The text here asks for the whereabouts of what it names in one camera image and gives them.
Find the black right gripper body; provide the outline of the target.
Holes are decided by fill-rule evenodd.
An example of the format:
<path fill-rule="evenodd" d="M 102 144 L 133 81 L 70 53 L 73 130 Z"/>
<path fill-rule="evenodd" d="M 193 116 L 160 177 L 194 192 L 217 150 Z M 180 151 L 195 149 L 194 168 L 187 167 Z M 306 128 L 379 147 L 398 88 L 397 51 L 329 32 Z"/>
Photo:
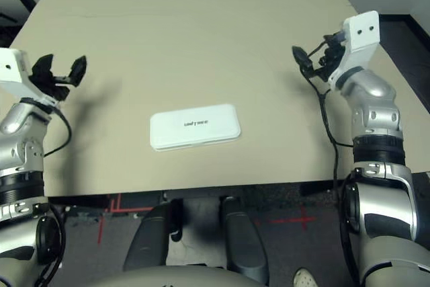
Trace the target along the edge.
<path fill-rule="evenodd" d="M 302 67 L 302 72 L 307 79 L 320 77 L 323 81 L 328 81 L 345 54 L 345 47 L 342 45 L 342 42 L 345 40 L 344 32 L 324 35 L 323 38 L 324 40 L 310 54 L 306 55 L 307 59 L 305 60 L 304 67 Z M 318 63 L 320 67 L 314 69 L 310 57 L 316 54 L 324 45 L 327 45 L 327 48 L 324 51 L 324 55 L 319 58 Z"/>

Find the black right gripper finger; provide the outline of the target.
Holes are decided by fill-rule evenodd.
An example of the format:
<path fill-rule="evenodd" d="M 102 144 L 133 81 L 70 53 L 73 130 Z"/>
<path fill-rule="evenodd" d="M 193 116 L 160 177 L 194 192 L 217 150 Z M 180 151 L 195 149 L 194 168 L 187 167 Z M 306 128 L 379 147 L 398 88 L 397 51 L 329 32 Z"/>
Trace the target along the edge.
<path fill-rule="evenodd" d="M 301 71 L 306 73 L 313 72 L 313 63 L 303 48 L 299 46 L 293 46 L 292 54 Z"/>

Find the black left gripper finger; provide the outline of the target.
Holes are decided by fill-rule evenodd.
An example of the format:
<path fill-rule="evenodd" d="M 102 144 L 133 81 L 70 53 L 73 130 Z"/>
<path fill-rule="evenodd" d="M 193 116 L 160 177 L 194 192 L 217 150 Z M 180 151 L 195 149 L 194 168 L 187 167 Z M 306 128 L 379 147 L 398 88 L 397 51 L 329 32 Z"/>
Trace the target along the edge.
<path fill-rule="evenodd" d="M 71 66 L 71 72 L 69 73 L 69 83 L 74 87 L 78 87 L 85 76 L 87 69 L 87 58 L 81 56 L 77 58 Z"/>
<path fill-rule="evenodd" d="M 41 56 L 32 67 L 32 79 L 37 81 L 51 81 L 53 54 Z"/>

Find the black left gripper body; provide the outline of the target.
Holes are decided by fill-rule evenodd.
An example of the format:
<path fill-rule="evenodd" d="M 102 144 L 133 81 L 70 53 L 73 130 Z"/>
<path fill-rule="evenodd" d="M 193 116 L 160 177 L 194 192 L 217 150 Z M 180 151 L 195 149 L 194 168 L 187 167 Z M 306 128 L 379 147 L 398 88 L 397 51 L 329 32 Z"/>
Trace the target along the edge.
<path fill-rule="evenodd" d="M 33 84 L 44 94 L 57 101 L 64 101 L 70 92 L 67 85 L 71 85 L 71 78 L 56 77 L 51 72 L 33 73 Z"/>

